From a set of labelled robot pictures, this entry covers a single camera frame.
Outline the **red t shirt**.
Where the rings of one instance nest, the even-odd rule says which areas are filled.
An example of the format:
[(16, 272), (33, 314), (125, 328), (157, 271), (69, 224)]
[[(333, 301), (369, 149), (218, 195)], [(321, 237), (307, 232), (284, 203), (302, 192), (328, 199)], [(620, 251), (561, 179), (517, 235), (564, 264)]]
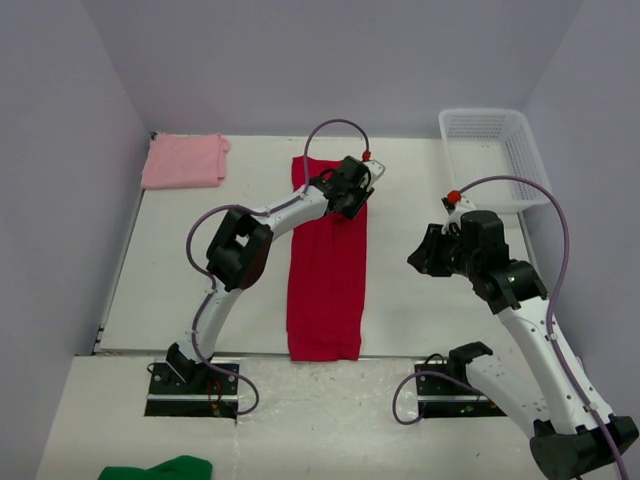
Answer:
[(365, 307), (368, 211), (331, 214), (293, 231), (286, 332), (294, 362), (356, 360)]

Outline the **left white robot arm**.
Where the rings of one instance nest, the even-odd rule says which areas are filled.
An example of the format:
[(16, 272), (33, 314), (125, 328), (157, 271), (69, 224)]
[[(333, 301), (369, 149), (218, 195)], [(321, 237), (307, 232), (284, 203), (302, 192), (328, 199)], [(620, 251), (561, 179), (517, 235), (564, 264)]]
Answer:
[[(336, 169), (311, 178), (281, 203), (258, 210), (224, 205), (196, 221), (187, 235), (187, 259), (211, 282), (211, 287), (186, 338), (173, 343), (167, 351), (166, 364), (177, 386), (195, 393), (206, 385), (206, 365), (214, 354), (222, 326), (239, 296), (262, 276), (272, 243), (297, 227), (331, 214), (355, 218), (385, 171), (386, 167), (376, 160), (347, 156)], [(225, 216), (207, 248), (207, 264), (200, 267), (191, 251), (193, 237), (205, 220), (220, 212)]]

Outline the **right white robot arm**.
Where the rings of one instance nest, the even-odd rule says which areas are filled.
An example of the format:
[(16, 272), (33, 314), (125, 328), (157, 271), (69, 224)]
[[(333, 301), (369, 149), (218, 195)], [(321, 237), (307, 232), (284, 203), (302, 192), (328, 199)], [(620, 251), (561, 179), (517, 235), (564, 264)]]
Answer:
[(544, 283), (532, 264), (511, 257), (495, 213), (475, 210), (429, 225), (407, 262), (431, 277), (465, 277), (515, 340), (535, 387), (480, 341), (451, 350), (444, 376), (454, 391), (495, 403), (528, 438), (546, 478), (576, 479), (615, 464), (638, 439), (633, 419), (613, 412), (572, 355)]

